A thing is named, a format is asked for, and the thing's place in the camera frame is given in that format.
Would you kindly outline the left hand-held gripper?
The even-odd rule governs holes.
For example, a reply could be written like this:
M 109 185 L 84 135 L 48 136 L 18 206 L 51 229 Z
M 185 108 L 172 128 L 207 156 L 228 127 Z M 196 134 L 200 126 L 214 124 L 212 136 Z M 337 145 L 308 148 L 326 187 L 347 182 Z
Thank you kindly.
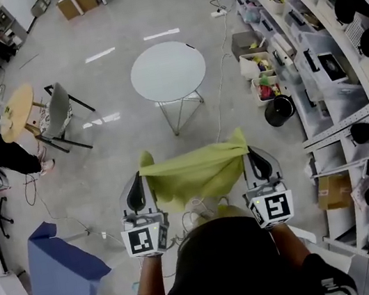
M 130 257 L 152 257 L 167 250 L 168 215 L 157 206 L 157 197 L 147 178 L 135 173 L 119 199 L 121 233 Z

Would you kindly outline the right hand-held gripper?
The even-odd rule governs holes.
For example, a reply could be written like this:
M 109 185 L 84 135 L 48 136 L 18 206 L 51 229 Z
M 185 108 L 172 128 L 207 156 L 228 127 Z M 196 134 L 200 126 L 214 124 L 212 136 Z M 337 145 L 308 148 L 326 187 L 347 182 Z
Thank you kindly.
M 258 225 L 272 228 L 292 218 L 292 191 L 284 185 L 279 162 L 257 147 L 249 147 L 242 161 L 247 188 L 244 200 Z

